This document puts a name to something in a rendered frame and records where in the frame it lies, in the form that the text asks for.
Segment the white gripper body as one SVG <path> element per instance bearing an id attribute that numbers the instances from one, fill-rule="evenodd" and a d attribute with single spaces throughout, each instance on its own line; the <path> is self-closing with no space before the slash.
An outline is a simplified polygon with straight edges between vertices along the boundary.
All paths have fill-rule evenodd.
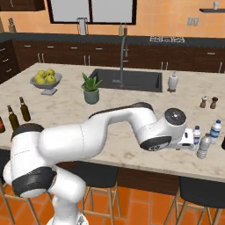
<path id="1" fill-rule="evenodd" d="M 190 138 L 182 138 L 182 140 L 176 144 L 176 149 L 189 149 L 193 145 L 193 141 Z"/>

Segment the clear plastic bottle blue label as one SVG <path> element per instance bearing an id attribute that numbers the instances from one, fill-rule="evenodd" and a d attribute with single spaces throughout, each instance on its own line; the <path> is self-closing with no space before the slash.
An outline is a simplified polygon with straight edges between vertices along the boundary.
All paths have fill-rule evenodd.
<path id="1" fill-rule="evenodd" d="M 200 127 L 196 126 L 193 131 L 193 145 L 189 148 L 189 150 L 194 151 L 200 142 Z"/>
<path id="2" fill-rule="evenodd" d="M 217 120 L 210 129 L 210 142 L 215 144 L 221 132 L 221 121 Z"/>

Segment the clear plastic bottle grey cap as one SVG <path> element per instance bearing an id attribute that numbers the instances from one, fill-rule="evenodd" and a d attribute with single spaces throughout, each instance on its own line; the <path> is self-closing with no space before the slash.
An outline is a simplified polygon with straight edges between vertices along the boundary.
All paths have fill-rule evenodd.
<path id="1" fill-rule="evenodd" d="M 200 140 L 200 145 L 197 151 L 198 158 L 204 159 L 207 156 L 207 151 L 210 147 L 210 144 L 211 144 L 210 134 L 205 134 Z"/>

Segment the black bar stool wooden legs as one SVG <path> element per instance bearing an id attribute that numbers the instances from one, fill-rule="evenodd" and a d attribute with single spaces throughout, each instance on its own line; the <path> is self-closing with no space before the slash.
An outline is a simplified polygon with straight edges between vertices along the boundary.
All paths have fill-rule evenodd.
<path id="1" fill-rule="evenodd" d="M 201 225 L 208 214 L 210 225 L 218 225 L 221 212 L 225 209 L 225 183 L 197 178 L 179 178 L 179 187 L 163 225 L 176 210 L 176 225 L 181 225 L 189 204 L 203 208 L 197 225 Z"/>
<path id="2" fill-rule="evenodd" d="M 10 216 L 11 225 L 15 225 L 16 222 L 15 222 L 15 219 L 13 217 L 8 199 L 21 200 L 21 201 L 26 202 L 28 204 L 30 210 L 31 210 L 31 213 L 33 215 L 33 219 L 35 221 L 35 224 L 40 225 L 38 216 L 37 216 L 37 214 L 34 210 L 33 203 L 32 203 L 30 198 L 19 198 L 15 195 L 9 195 L 9 194 L 5 193 L 5 188 L 6 188 L 7 184 L 6 184 L 6 182 L 4 181 L 4 178 L 3 178 L 3 171 L 4 171 L 4 166 L 8 163 L 9 160 L 10 160 L 10 151 L 6 150 L 6 149 L 0 149 L 0 195 L 3 198 L 3 201 L 4 201 L 4 204 L 6 206 L 8 215 Z"/>
<path id="3" fill-rule="evenodd" d="M 76 162 L 71 169 L 57 168 L 55 183 L 61 191 L 54 194 L 54 225 L 89 225 L 85 215 L 96 215 L 111 220 L 114 225 L 113 207 L 117 203 L 118 215 L 120 201 L 118 194 L 119 168 L 97 163 Z M 106 192 L 108 214 L 97 213 L 93 209 L 93 192 Z"/>

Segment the dark wooden island base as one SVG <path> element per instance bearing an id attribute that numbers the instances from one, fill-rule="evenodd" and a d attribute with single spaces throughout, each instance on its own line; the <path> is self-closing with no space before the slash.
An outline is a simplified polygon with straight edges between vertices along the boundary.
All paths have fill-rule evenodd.
<path id="1" fill-rule="evenodd" d="M 142 191 L 175 195 L 178 190 L 178 176 L 119 168 L 118 185 Z"/>

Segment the white soap dispenser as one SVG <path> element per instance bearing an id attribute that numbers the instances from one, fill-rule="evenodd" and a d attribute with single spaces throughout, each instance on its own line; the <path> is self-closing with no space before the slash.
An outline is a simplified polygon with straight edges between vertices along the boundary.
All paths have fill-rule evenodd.
<path id="1" fill-rule="evenodd" d="M 169 77 L 168 80 L 168 90 L 169 91 L 175 91 L 178 85 L 178 76 L 176 72 L 173 72 L 173 74 Z"/>

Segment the hob with white grates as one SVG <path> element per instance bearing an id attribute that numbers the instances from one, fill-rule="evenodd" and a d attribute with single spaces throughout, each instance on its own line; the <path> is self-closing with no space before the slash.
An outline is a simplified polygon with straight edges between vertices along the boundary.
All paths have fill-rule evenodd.
<path id="1" fill-rule="evenodd" d="M 185 38 L 178 36 L 150 36 L 149 41 L 155 43 L 185 43 Z"/>

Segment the grey tall tap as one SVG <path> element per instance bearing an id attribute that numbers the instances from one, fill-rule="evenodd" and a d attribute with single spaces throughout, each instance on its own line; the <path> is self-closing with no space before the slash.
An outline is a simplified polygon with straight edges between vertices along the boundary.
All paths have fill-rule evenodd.
<path id="1" fill-rule="evenodd" d="M 124 58 L 128 57 L 128 44 L 127 44 L 127 36 L 122 38 L 121 47 L 120 47 L 120 75 L 117 76 L 116 74 L 112 75 L 112 82 L 116 83 L 122 88 L 123 84 L 123 64 Z"/>

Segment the green plant in grey pot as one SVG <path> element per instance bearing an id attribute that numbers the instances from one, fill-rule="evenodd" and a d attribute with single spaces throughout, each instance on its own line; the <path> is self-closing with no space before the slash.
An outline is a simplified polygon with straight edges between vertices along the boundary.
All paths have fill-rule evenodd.
<path id="1" fill-rule="evenodd" d="M 84 84 L 82 85 L 84 100 L 90 105 L 95 105 L 99 101 L 99 90 L 98 87 L 102 83 L 102 80 L 97 81 L 97 78 L 87 77 L 82 73 Z"/>

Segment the dark brown base cupboards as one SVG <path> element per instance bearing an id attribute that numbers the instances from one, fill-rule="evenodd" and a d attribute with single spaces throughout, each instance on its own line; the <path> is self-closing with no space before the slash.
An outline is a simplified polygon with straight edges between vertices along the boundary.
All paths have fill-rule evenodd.
<path id="1" fill-rule="evenodd" d="M 0 84 L 36 62 L 120 66 L 121 44 L 7 40 L 0 42 Z M 225 48 L 128 45 L 124 68 L 225 72 Z"/>

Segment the white paper towel holder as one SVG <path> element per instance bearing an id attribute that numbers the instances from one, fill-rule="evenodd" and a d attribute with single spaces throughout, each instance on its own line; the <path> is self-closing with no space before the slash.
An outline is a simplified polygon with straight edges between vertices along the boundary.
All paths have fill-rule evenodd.
<path id="1" fill-rule="evenodd" d="M 78 33 L 80 35 L 86 35 L 88 33 L 87 28 L 87 18 L 77 18 L 77 25 L 78 25 Z"/>

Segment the brown glass bottle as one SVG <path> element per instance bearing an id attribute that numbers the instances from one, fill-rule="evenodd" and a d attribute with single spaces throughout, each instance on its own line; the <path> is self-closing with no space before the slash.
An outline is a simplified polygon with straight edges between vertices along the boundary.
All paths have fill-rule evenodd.
<path id="1" fill-rule="evenodd" d="M 18 117 L 12 111 L 12 109 L 11 109 L 11 107 L 9 105 L 7 106 L 7 108 L 8 108 L 8 112 L 9 112 L 9 121 L 11 123 L 12 130 L 16 130 L 17 127 L 19 126 Z"/>
<path id="2" fill-rule="evenodd" d="M 29 113 L 27 105 L 25 104 L 25 102 L 24 102 L 22 97 L 20 97 L 19 100 L 20 100 L 20 110 L 22 112 L 24 121 L 30 121 L 31 120 L 31 116 L 30 116 L 30 113 Z"/>

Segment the brown knife block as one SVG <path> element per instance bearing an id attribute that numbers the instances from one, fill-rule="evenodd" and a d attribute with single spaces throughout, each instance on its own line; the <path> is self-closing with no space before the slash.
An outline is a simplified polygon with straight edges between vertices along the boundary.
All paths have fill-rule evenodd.
<path id="1" fill-rule="evenodd" d="M 9 18 L 9 31 L 10 33 L 16 33 L 16 26 L 14 25 L 13 18 Z"/>

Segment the dark wall shelf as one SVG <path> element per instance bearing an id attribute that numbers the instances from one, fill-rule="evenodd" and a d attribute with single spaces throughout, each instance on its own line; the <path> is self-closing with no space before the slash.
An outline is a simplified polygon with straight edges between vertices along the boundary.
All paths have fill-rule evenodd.
<path id="1" fill-rule="evenodd" d="M 225 13 L 225 9 L 201 9 L 200 8 L 200 11 L 203 12 L 203 13 Z"/>

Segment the grey pedestal fruit bowl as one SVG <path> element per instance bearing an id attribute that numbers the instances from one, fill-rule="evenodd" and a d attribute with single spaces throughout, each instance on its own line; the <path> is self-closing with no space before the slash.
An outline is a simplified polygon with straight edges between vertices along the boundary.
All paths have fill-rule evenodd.
<path id="1" fill-rule="evenodd" d="M 38 89 L 43 89 L 42 95 L 54 95 L 57 92 L 56 86 L 59 84 L 59 82 L 62 80 L 62 75 L 59 73 L 55 73 L 54 77 L 56 78 L 56 81 L 54 83 L 46 83 L 46 84 L 38 84 L 35 82 L 35 78 L 32 77 L 30 79 L 30 83 L 34 85 Z"/>

